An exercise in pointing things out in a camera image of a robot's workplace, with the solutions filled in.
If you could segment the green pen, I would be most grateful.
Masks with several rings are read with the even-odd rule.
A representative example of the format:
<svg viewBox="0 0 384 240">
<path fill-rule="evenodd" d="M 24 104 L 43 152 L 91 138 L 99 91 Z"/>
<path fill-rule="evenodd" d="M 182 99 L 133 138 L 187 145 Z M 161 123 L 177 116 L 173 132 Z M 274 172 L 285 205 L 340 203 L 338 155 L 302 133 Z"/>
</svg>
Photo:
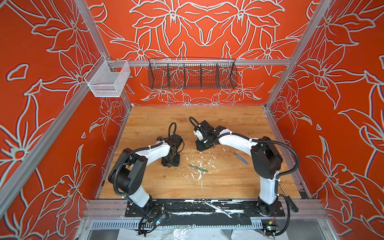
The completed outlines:
<svg viewBox="0 0 384 240">
<path fill-rule="evenodd" d="M 205 170 L 205 169 L 196 167 L 196 166 L 194 166 L 194 165 L 189 165 L 189 167 L 194 168 L 194 169 L 196 169 L 196 170 L 198 170 L 198 171 L 201 171 L 201 172 L 204 172 L 204 173 L 207 173 L 207 172 L 208 172 L 208 170 Z"/>
</svg>

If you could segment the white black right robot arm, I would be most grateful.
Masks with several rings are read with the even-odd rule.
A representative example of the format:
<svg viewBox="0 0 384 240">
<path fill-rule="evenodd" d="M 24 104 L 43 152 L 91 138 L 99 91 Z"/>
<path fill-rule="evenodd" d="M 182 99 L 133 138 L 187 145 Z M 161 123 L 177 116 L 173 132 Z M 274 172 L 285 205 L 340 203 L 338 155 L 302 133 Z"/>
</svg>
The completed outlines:
<svg viewBox="0 0 384 240">
<path fill-rule="evenodd" d="M 300 158 L 296 151 L 288 145 L 273 141 L 268 137 L 260 139 L 247 137 L 232 132 L 223 126 L 214 128 L 207 121 L 199 123 L 193 117 L 189 117 L 189 121 L 194 126 L 198 151 L 203 152 L 217 145 L 225 145 L 239 150 L 252 158 L 254 170 L 260 177 L 260 193 L 258 197 L 260 214 L 263 216 L 272 214 L 278 203 L 278 184 L 280 178 L 290 175 L 299 169 Z M 282 173 L 280 170 L 283 157 L 276 148 L 277 145 L 288 149 L 295 157 L 293 168 Z"/>
</svg>

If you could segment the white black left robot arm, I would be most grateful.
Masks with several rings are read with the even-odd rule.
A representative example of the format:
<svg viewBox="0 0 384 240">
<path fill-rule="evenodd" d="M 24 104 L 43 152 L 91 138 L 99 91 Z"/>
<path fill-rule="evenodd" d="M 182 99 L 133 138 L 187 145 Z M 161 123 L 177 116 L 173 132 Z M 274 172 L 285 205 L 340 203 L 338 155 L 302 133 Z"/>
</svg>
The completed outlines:
<svg viewBox="0 0 384 240">
<path fill-rule="evenodd" d="M 176 134 L 176 130 L 177 124 L 173 122 L 168 129 L 168 137 L 158 137 L 154 145 L 135 150 L 126 148 L 122 151 L 108 176 L 116 195 L 127 199 L 141 211 L 149 211 L 152 197 L 142 186 L 144 174 L 147 166 L 159 159 L 164 167 L 180 165 L 183 150 L 179 150 L 179 147 L 183 148 L 185 143 Z"/>
</svg>

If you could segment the blue pen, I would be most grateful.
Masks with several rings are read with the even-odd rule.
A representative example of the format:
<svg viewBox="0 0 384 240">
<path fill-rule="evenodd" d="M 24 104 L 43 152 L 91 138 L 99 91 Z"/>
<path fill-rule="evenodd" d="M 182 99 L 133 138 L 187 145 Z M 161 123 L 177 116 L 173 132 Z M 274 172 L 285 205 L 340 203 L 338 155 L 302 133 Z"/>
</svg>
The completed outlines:
<svg viewBox="0 0 384 240">
<path fill-rule="evenodd" d="M 233 152 L 233 151 L 232 151 L 232 153 L 233 153 L 238 159 L 240 159 L 243 163 L 245 163 L 246 165 L 249 164 L 249 163 L 248 163 L 245 159 L 243 159 L 239 154 L 237 154 L 237 153 L 235 153 L 235 152 Z"/>
</svg>

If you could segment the silver wrench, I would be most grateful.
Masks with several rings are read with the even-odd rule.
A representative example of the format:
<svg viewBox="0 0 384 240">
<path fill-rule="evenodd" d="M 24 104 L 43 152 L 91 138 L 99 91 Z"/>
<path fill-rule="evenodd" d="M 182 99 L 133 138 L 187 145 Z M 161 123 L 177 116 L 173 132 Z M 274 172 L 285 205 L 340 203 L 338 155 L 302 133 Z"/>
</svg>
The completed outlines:
<svg viewBox="0 0 384 240">
<path fill-rule="evenodd" d="M 232 218 L 232 216 L 231 216 L 232 213 L 231 212 L 228 212 L 228 211 L 226 211 L 226 210 L 224 210 L 224 209 L 222 209 L 222 208 L 220 208 L 218 206 L 215 206 L 214 204 L 208 202 L 206 199 L 202 199 L 202 203 L 207 205 L 207 206 L 209 206 L 209 207 L 211 207 L 211 208 L 213 208 L 213 209 L 215 209 L 217 212 L 225 214 L 227 217 Z"/>
</svg>

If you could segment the clear plastic bin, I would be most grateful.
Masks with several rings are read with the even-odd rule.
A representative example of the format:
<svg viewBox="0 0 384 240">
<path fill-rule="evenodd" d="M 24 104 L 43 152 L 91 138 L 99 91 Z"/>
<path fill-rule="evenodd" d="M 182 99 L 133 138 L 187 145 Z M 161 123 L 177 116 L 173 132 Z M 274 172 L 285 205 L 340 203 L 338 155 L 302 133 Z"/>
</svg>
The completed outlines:
<svg viewBox="0 0 384 240">
<path fill-rule="evenodd" d="M 118 98 L 130 75 L 128 61 L 108 61 L 101 56 L 85 76 L 85 82 L 97 98 Z"/>
</svg>

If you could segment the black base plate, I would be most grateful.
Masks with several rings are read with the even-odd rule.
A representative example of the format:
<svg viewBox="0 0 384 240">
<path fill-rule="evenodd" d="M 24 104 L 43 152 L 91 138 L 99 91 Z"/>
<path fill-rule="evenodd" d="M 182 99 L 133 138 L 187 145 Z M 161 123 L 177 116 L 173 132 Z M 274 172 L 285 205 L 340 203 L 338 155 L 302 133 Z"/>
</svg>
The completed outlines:
<svg viewBox="0 0 384 240">
<path fill-rule="evenodd" d="M 208 202 L 218 206 L 228 212 L 232 217 L 284 217 L 286 214 L 282 204 L 276 200 L 271 206 L 260 204 L 257 199 L 206 199 Z M 225 214 L 217 212 L 215 209 L 202 203 L 202 199 L 151 199 L 142 208 L 134 203 L 128 203 L 126 216 L 132 217 L 137 212 L 142 215 L 151 213 L 150 216 L 156 216 L 160 213 L 168 214 Z"/>
</svg>

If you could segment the black handled screwdriver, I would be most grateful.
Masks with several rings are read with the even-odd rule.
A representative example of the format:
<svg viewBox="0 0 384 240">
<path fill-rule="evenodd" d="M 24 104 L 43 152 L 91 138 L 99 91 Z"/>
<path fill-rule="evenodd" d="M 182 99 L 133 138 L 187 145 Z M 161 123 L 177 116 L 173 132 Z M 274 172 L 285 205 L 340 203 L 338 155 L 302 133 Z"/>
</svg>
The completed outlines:
<svg viewBox="0 0 384 240">
<path fill-rule="evenodd" d="M 287 194 L 287 192 L 285 191 L 285 189 L 283 188 L 283 186 L 281 184 L 279 184 L 279 187 L 283 191 L 283 193 L 286 197 L 285 200 L 286 200 L 287 205 L 290 207 L 290 209 L 293 212 L 297 213 L 299 211 L 299 209 L 296 206 L 296 204 L 294 203 L 294 201 L 292 200 L 292 198 Z"/>
</svg>

